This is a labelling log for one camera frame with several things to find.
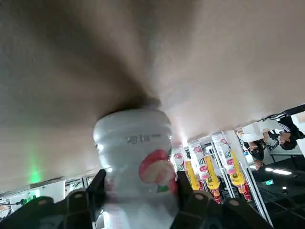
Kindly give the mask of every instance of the green light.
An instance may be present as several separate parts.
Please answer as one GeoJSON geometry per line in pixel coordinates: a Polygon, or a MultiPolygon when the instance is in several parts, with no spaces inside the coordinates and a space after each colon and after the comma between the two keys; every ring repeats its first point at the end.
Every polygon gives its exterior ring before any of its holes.
{"type": "Polygon", "coordinates": [[[41,182],[41,175],[40,175],[39,171],[36,170],[36,168],[34,168],[34,167],[32,168],[30,182],[32,184],[41,182]]]}
{"type": "Polygon", "coordinates": [[[268,180],[268,181],[265,181],[266,185],[272,185],[274,184],[273,180],[268,180]]]}
{"type": "Polygon", "coordinates": [[[39,155],[39,146],[36,144],[32,144],[34,138],[33,136],[30,137],[28,142],[24,146],[24,152],[27,155],[28,159],[28,166],[29,166],[29,183],[35,184],[42,181],[42,174],[39,168],[39,159],[37,156],[39,155]]]}

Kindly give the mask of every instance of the ceiling light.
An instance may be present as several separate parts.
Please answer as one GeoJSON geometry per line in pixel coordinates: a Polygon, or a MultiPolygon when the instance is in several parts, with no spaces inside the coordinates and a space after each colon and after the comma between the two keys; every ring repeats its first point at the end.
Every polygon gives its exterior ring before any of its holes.
{"type": "Polygon", "coordinates": [[[106,170],[106,172],[108,172],[108,173],[111,173],[111,172],[112,172],[112,168],[111,168],[111,167],[105,168],[105,170],[106,170]]]}
{"type": "Polygon", "coordinates": [[[102,144],[97,144],[97,149],[99,150],[99,152],[103,151],[104,146],[102,144]]]}
{"type": "Polygon", "coordinates": [[[290,175],[291,174],[291,172],[285,171],[285,170],[281,170],[281,169],[275,169],[272,172],[278,173],[278,174],[281,174],[281,175],[290,175]]]}

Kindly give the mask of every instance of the beverage bottle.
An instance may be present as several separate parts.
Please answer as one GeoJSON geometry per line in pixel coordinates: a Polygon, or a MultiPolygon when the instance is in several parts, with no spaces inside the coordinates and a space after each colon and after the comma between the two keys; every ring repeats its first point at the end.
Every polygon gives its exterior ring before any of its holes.
{"type": "Polygon", "coordinates": [[[168,229],[178,213],[169,159],[171,123],[158,110],[127,110],[98,121],[93,138],[106,169],[105,228],[168,229]]]}
{"type": "Polygon", "coordinates": [[[231,150],[229,144],[227,143],[224,135],[222,133],[218,133],[212,135],[212,140],[215,144],[215,147],[219,153],[220,160],[227,171],[227,174],[233,174],[236,172],[236,168],[234,167],[233,160],[233,150],[231,150]]]}
{"type": "Polygon", "coordinates": [[[200,179],[207,179],[210,177],[210,174],[208,172],[208,166],[206,165],[204,161],[204,154],[203,150],[200,146],[200,142],[194,141],[189,144],[189,149],[191,151],[191,158],[197,167],[198,174],[200,176],[200,179]]]}

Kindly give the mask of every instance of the peach illustration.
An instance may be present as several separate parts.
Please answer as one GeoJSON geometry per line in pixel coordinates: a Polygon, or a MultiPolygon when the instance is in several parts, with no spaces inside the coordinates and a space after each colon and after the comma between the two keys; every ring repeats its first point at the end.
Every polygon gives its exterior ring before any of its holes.
{"type": "Polygon", "coordinates": [[[156,183],[157,192],[171,190],[175,192],[175,171],[168,161],[165,150],[158,149],[150,153],[141,163],[139,176],[144,183],[156,183]]]}

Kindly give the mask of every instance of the person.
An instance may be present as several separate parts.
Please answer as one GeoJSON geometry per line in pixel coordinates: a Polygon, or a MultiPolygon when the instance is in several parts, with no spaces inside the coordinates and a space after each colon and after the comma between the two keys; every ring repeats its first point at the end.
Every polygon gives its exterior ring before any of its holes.
{"type": "Polygon", "coordinates": [[[255,169],[258,170],[264,166],[264,150],[267,146],[268,138],[276,140],[279,138],[279,145],[284,150],[294,149],[297,145],[297,139],[305,138],[305,135],[297,128],[293,123],[290,116],[282,117],[275,124],[275,120],[267,120],[267,122],[258,123],[258,129],[262,132],[259,134],[249,134],[247,138],[243,139],[243,131],[239,132],[239,136],[244,141],[244,146],[249,150],[250,154],[254,158],[255,169]]]}
{"type": "Polygon", "coordinates": [[[272,130],[266,132],[266,137],[270,136],[273,140],[279,135],[280,147],[283,150],[292,150],[297,145],[298,139],[305,138],[305,135],[293,123],[290,116],[283,117],[278,121],[284,131],[272,130]]]}

